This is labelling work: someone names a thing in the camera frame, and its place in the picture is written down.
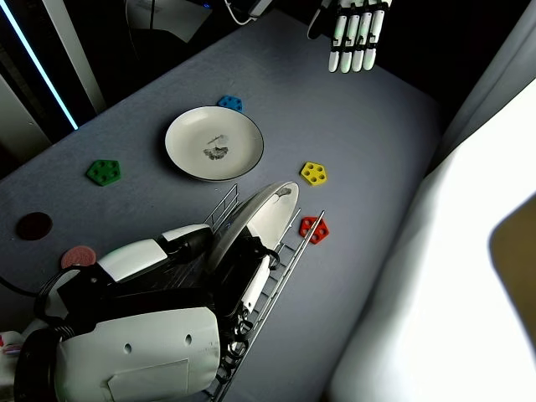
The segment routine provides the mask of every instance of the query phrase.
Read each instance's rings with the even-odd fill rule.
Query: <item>blue light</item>
[[[54,98],[58,102],[59,107],[64,112],[65,117],[67,117],[67,120],[69,120],[69,123],[71,124],[71,126],[75,130],[78,130],[78,126],[76,125],[75,120],[70,115],[69,111],[67,110],[67,107],[65,106],[65,103],[59,97],[58,91],[52,85],[52,82],[50,81],[49,77],[47,76],[47,73],[44,72],[43,66],[41,65],[41,63],[39,62],[37,56],[35,55],[35,53],[33,52],[32,48],[30,47],[30,44],[28,43],[28,40],[26,40],[26,37],[24,36],[23,31],[18,26],[17,21],[15,20],[13,14],[11,14],[11,11],[9,10],[8,5],[6,4],[5,0],[0,0],[0,7],[2,7],[2,10],[5,12],[6,16],[8,17],[8,20],[11,23],[11,26],[13,27],[15,33],[17,34],[18,38],[22,42],[24,48],[28,52],[28,55],[30,56],[30,59],[32,59],[33,63],[35,64],[35,67],[37,67],[38,72],[43,77],[44,82],[49,87],[50,92],[52,92],[52,95],[54,96]]]

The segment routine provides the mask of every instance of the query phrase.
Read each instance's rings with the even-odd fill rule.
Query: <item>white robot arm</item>
[[[329,71],[340,69],[359,72],[371,70],[376,60],[376,47],[384,23],[385,13],[392,0],[338,0],[337,22],[332,36]],[[309,25],[308,36],[314,39],[322,15],[327,14],[332,0],[323,0]]]

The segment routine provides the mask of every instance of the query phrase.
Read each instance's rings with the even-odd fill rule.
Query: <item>plate rim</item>
[[[169,136],[169,130],[171,129],[172,125],[175,123],[175,121],[177,121],[178,119],[180,119],[182,116],[184,116],[185,114],[189,113],[189,112],[192,112],[192,111],[198,111],[198,110],[201,110],[201,109],[214,109],[214,108],[218,108],[218,109],[225,109],[227,111],[231,111],[233,113],[238,113],[239,115],[241,115],[242,117],[245,117],[246,119],[248,119],[249,121],[251,121],[251,123],[253,123],[253,125],[256,127],[257,131],[259,132],[259,136],[260,136],[260,144],[261,144],[261,148],[260,148],[260,155],[259,155],[259,158],[257,159],[257,161],[255,162],[255,164],[250,167],[247,171],[241,173],[241,174],[238,174],[236,176],[233,176],[231,178],[203,178],[201,176],[197,176],[195,174],[192,174],[190,172],[187,172],[186,170],[184,170],[184,168],[178,166],[177,162],[175,162],[175,160],[173,160],[173,158],[171,157],[170,153],[169,153],[169,150],[168,150],[168,136]],[[253,119],[249,118],[248,116],[246,116],[244,113],[240,113],[239,111],[234,111],[233,109],[230,109],[229,107],[223,107],[223,106],[199,106],[199,107],[194,107],[193,109],[189,109],[187,111],[185,111],[184,113],[181,113],[180,115],[178,115],[177,117],[175,117],[173,119],[173,121],[171,122],[171,124],[167,127],[168,129],[166,130],[166,136],[164,138],[164,145],[166,147],[166,153],[167,153],[167,156],[169,157],[169,159],[171,159],[171,162],[173,162],[173,164],[181,169],[182,172],[186,173],[188,176],[191,176],[193,178],[196,178],[198,180],[204,180],[204,181],[207,181],[207,182],[227,182],[229,180],[234,180],[236,178],[239,178],[241,176],[244,176],[245,174],[251,172],[254,168],[256,168],[256,166],[259,164],[260,160],[262,159],[262,156],[264,155],[264,152],[265,152],[265,138],[264,136],[262,135],[262,131],[260,130],[259,126],[257,126],[257,123],[255,123],[253,121]]]

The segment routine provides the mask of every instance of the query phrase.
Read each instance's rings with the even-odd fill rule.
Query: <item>table surface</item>
[[[231,387],[227,400],[318,398],[379,273],[441,133],[427,95],[378,66],[327,72],[329,40],[278,12],[239,29],[105,111],[0,182],[1,274],[37,290],[75,245],[104,255],[132,241],[203,221],[233,185],[181,174],[163,148],[181,113],[237,95],[265,140],[260,163],[239,183],[242,199],[294,180],[304,215],[326,210],[330,235],[311,245]],[[101,188],[85,177],[96,159],[121,163]],[[305,161],[327,167],[309,187]],[[54,220],[42,240],[17,238],[23,215]],[[300,238],[289,234],[291,241]],[[22,329],[31,299],[0,288],[2,330]]]

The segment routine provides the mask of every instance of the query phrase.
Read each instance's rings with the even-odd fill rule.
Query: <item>white cable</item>
[[[234,16],[235,14],[233,13],[233,10],[231,9],[231,3],[229,3],[227,0],[224,0],[224,3],[225,3],[225,6],[227,6],[227,9],[229,10],[229,14],[231,14],[231,17],[238,25],[246,25],[247,23],[250,23],[251,21],[255,21],[257,19],[257,18],[249,17],[244,22],[241,22],[238,19],[236,19],[236,17]]]

